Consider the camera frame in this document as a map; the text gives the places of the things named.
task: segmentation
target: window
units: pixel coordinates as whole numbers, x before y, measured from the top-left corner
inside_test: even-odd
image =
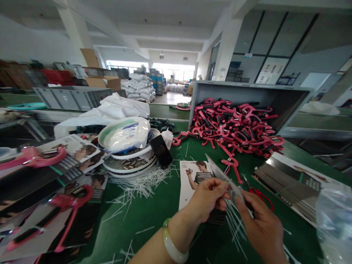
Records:
[[[173,75],[174,79],[178,81],[189,81],[193,79],[195,71],[194,65],[181,64],[153,63],[153,68],[163,73],[166,79],[170,79],[171,75]]]
[[[149,72],[149,65],[148,62],[126,62],[122,60],[107,60],[106,65],[109,70],[111,68],[118,68],[118,69],[128,69],[129,73],[133,73],[134,70],[144,65],[147,68],[147,72]]]

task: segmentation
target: stacked sacks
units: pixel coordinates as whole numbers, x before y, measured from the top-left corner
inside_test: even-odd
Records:
[[[121,88],[126,91],[127,98],[152,102],[155,99],[155,89],[151,79],[144,74],[131,73],[131,80],[121,80]]]

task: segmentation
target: gray metal bin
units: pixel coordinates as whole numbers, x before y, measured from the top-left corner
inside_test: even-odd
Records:
[[[312,97],[314,90],[282,85],[257,85],[239,82],[197,81],[194,84],[190,120],[192,125],[194,107],[207,98],[232,101],[232,105],[260,102],[258,108],[270,106],[270,114],[279,117],[271,122],[276,134],[279,135],[301,107]]]
[[[100,106],[100,101],[112,95],[110,88],[62,86],[33,88],[47,108],[89,111]]]

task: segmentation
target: bracelet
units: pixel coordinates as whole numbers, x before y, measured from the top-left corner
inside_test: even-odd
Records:
[[[169,234],[169,228],[168,228],[168,224],[170,220],[171,218],[166,219],[162,227],[162,237],[164,239],[164,245],[165,245],[166,251],[169,253],[169,256],[172,258],[173,261],[179,264],[184,264],[188,259],[189,252],[187,251],[186,254],[183,254],[179,252],[179,250],[173,244]]]

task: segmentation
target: woman's left hand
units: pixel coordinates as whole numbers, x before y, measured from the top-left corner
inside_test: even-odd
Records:
[[[186,209],[196,215],[199,223],[204,223],[214,208],[226,211],[226,202],[223,197],[231,199],[227,189],[228,183],[217,178],[201,181]]]

